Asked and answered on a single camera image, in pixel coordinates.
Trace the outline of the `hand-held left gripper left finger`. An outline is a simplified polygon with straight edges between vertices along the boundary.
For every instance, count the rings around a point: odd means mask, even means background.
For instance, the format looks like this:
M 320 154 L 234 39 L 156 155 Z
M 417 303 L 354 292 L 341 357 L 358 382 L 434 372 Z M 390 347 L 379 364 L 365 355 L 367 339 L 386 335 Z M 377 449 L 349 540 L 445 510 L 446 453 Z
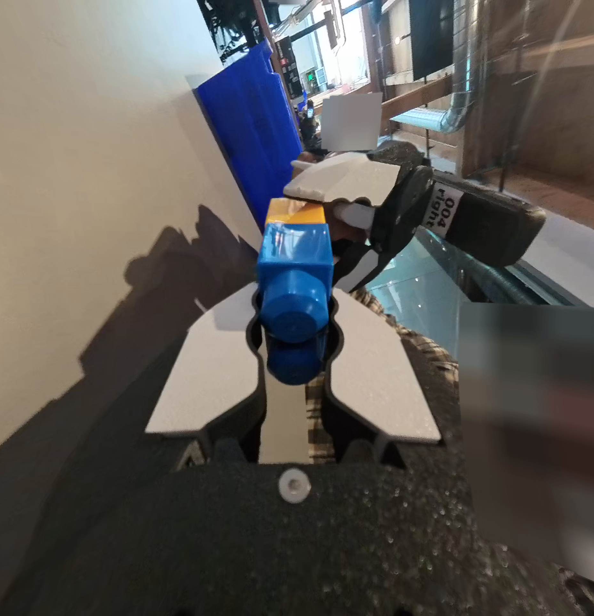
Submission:
M 190 327 L 145 433 L 243 440 L 266 413 L 262 330 L 248 283 Z

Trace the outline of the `silver ventilation duct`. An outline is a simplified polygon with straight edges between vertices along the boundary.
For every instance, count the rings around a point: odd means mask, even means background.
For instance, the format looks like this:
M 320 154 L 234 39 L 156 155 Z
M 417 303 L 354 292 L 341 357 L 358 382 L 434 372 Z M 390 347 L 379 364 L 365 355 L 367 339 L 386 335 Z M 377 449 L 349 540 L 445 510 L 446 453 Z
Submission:
M 483 59 L 482 25 L 489 1 L 454 1 L 454 63 L 452 72 L 421 87 L 422 102 L 396 105 L 394 122 L 440 134 L 453 134 L 464 127 L 474 108 L 481 81 Z

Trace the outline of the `black wall panel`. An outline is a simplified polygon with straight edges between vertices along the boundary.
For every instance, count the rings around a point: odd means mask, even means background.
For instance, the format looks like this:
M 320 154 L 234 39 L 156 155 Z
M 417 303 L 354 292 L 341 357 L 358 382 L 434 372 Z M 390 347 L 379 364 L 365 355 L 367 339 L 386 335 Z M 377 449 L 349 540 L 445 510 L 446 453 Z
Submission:
M 409 1 L 413 81 L 454 63 L 454 2 Z

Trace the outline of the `yellow one-stud block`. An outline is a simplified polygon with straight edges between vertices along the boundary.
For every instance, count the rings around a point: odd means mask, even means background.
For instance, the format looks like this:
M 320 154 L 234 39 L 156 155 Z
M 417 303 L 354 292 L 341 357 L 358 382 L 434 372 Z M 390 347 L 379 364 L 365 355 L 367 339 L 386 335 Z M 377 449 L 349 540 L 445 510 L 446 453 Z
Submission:
M 270 224 L 326 224 L 322 204 L 294 198 L 272 198 L 269 202 L 265 226 Z

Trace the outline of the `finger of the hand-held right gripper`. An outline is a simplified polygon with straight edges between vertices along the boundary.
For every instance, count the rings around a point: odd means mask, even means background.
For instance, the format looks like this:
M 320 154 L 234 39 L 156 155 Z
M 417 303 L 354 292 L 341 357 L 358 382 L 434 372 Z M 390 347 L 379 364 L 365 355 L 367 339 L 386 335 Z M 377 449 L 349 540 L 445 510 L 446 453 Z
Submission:
M 377 208 L 357 201 L 336 203 L 333 205 L 333 215 L 343 224 L 361 230 L 371 230 Z
M 366 199 L 372 206 L 383 204 L 401 169 L 356 152 L 318 163 L 295 160 L 292 165 L 300 173 L 284 187 L 284 196 L 313 203 Z

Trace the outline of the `blue plastic bin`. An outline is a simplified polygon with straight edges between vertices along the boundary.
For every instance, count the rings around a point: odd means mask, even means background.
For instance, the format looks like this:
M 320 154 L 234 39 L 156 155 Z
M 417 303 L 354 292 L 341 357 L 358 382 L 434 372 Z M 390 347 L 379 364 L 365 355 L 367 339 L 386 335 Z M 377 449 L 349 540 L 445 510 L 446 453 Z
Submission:
M 283 81 L 263 42 L 193 89 L 193 94 L 247 202 L 264 229 L 270 201 L 284 195 L 302 151 Z

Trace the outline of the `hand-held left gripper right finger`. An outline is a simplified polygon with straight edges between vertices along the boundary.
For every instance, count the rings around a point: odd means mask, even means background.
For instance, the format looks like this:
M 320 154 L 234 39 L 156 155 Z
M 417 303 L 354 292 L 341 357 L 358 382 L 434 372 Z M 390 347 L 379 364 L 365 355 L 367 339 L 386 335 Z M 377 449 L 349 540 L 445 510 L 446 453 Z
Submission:
M 334 289 L 332 300 L 339 348 L 327 368 L 331 402 L 372 432 L 374 445 L 439 444 L 441 432 L 395 329 L 343 290 Z

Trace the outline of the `blue two-stud block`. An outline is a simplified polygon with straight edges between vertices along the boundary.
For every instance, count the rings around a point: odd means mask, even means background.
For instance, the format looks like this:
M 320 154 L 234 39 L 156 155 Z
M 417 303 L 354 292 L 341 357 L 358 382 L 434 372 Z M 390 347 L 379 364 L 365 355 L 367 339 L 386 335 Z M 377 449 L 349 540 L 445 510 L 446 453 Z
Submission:
M 285 385 L 306 384 L 322 369 L 333 268 L 327 224 L 266 225 L 257 261 L 258 318 L 267 368 Z

